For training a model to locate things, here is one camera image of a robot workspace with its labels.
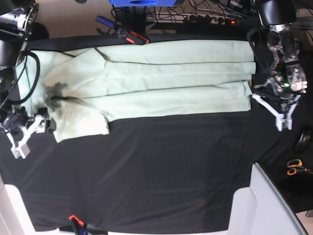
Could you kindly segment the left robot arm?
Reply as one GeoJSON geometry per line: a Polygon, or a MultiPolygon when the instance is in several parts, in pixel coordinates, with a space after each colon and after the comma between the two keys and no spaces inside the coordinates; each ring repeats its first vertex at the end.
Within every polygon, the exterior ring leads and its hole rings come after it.
{"type": "Polygon", "coordinates": [[[268,30],[266,44],[273,62],[261,67],[267,75],[266,82],[254,85],[250,97],[275,116],[278,131],[291,130],[292,114],[308,87],[299,61],[299,46],[290,27],[297,20],[295,8],[290,0],[253,0],[251,8],[260,24],[248,32],[248,42],[255,50],[252,36],[268,30]]]}

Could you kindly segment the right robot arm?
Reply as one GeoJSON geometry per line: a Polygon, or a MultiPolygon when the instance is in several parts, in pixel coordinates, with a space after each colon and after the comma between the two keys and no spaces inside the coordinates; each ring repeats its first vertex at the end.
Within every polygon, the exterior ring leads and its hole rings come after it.
{"type": "Polygon", "coordinates": [[[38,56],[27,50],[39,5],[34,0],[2,0],[0,2],[0,129],[12,144],[11,152],[18,158],[30,153],[28,140],[34,133],[52,132],[56,128],[47,108],[39,108],[29,116],[22,103],[35,91],[40,77],[38,56]],[[16,66],[27,63],[29,57],[36,62],[36,74],[29,93],[20,100],[10,100],[21,75],[16,66]]]}

